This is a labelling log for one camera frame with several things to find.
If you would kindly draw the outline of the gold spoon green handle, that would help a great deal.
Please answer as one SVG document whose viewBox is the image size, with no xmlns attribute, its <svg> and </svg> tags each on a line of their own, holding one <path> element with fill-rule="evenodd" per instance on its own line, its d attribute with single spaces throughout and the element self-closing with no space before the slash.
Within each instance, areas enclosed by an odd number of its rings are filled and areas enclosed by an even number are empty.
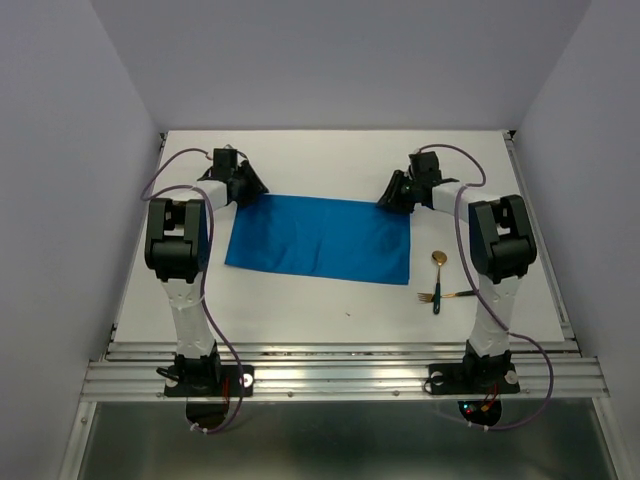
<svg viewBox="0 0 640 480">
<path fill-rule="evenodd" d="M 441 310 L 441 298 L 442 298 L 441 270 L 442 270 L 442 267 L 446 264 L 448 257 L 445 252 L 436 250 L 432 253 L 432 259 L 437 265 L 436 284 L 435 284 L 434 294 L 432 298 L 432 303 L 433 303 L 432 311 L 434 315 L 439 315 Z"/>
</svg>

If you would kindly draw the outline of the blue cloth napkin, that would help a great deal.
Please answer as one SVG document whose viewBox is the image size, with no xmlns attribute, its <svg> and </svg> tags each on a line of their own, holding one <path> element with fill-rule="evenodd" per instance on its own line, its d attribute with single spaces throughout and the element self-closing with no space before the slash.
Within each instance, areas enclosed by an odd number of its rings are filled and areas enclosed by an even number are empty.
<svg viewBox="0 0 640 480">
<path fill-rule="evenodd" d="M 406 215 L 371 202 L 266 195 L 237 211 L 225 264 L 246 270 L 388 285 L 410 279 Z"/>
</svg>

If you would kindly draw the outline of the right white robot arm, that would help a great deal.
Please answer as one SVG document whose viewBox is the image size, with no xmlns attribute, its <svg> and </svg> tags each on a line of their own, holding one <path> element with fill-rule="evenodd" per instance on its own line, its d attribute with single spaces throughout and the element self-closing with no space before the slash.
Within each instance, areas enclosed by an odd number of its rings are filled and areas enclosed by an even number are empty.
<svg viewBox="0 0 640 480">
<path fill-rule="evenodd" d="M 410 214 L 421 205 L 454 218 L 463 271 L 477 309 L 463 359 L 428 367 L 429 390 L 435 395 L 519 390 L 510 324 L 515 296 L 537 258 L 537 246 L 524 199 L 488 194 L 481 187 L 445 177 L 437 154 L 421 149 L 410 154 L 407 170 L 393 172 L 377 202 L 397 214 Z"/>
</svg>

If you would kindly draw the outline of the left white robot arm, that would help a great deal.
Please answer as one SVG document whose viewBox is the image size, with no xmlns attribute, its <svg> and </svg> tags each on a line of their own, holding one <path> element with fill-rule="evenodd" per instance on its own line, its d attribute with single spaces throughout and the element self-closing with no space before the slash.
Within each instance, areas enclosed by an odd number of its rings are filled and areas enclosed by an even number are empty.
<svg viewBox="0 0 640 480">
<path fill-rule="evenodd" d="M 173 362 L 157 370 L 167 397 L 249 397 L 253 368 L 223 364 L 218 346 L 227 338 L 206 304 L 206 279 L 214 240 L 214 213 L 246 208 L 268 192 L 248 157 L 230 145 L 204 151 L 205 172 L 191 184 L 158 192 L 147 183 L 144 260 L 167 295 L 177 335 Z"/>
</svg>

